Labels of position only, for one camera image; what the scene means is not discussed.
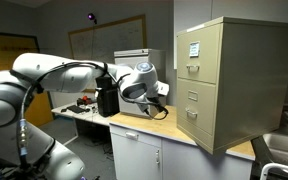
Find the sink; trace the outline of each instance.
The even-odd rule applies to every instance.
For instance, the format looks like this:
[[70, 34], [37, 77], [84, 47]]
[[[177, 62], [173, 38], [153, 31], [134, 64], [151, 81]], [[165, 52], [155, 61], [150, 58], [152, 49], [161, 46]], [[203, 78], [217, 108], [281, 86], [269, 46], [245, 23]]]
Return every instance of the sink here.
[[263, 139], [270, 150], [276, 163], [288, 165], [288, 135], [280, 133], [268, 133]]

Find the white robotic arm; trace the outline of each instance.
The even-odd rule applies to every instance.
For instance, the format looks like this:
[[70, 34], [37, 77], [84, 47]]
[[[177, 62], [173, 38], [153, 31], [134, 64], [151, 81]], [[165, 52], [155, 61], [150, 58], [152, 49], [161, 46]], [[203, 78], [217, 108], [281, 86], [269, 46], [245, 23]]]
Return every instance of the white robotic arm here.
[[157, 81], [150, 63], [139, 64], [132, 70], [96, 61], [23, 54], [15, 60], [11, 71], [0, 72], [0, 157], [26, 170], [23, 166], [34, 165], [34, 173], [42, 173], [48, 179], [79, 179], [84, 168], [79, 157], [25, 122], [24, 112], [35, 88], [39, 92], [81, 92], [90, 79], [98, 76], [110, 76], [123, 98], [141, 104], [143, 111], [145, 106], [154, 105], [167, 114], [158, 96], [167, 95], [168, 85]]

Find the ceiling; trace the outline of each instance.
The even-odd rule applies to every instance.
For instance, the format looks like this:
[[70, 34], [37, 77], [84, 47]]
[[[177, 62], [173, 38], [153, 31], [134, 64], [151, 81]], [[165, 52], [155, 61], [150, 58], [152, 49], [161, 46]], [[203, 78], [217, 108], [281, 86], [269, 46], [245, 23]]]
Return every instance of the ceiling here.
[[5, 0], [5, 1], [31, 8], [37, 8], [51, 0]]

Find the countertop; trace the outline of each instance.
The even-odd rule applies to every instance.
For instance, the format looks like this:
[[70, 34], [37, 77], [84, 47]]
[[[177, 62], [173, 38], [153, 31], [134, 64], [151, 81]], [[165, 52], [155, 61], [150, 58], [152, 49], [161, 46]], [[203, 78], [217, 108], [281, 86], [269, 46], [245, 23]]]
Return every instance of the countertop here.
[[[166, 106], [166, 108], [168, 109], [169, 114], [163, 120], [151, 120], [118, 113], [109, 118], [109, 123], [197, 146], [191, 138], [177, 129], [176, 108], [173, 106]], [[163, 116], [164, 114], [160, 113], [156, 117]], [[255, 160], [255, 153], [250, 141], [228, 149], [226, 154]]]

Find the cabinet handle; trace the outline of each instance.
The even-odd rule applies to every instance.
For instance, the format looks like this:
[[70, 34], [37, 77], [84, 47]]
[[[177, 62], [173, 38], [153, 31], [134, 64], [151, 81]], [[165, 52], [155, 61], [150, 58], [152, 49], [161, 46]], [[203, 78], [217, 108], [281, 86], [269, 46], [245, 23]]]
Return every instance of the cabinet handle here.
[[136, 140], [136, 141], [138, 139], [138, 134], [134, 134], [134, 133], [131, 133], [131, 132], [126, 132], [125, 135], [129, 139], [133, 139], [133, 140]]
[[191, 111], [189, 108], [185, 108], [185, 111], [188, 113], [188, 114], [191, 114], [192, 116], [195, 116], [195, 117], [197, 117], [197, 112], [193, 112], [193, 111]]
[[160, 164], [160, 150], [156, 151], [156, 164]]
[[200, 66], [198, 65], [192, 65], [192, 64], [186, 64], [186, 68], [187, 70], [191, 70], [191, 68], [196, 68], [196, 71], [198, 71], [200, 69]]

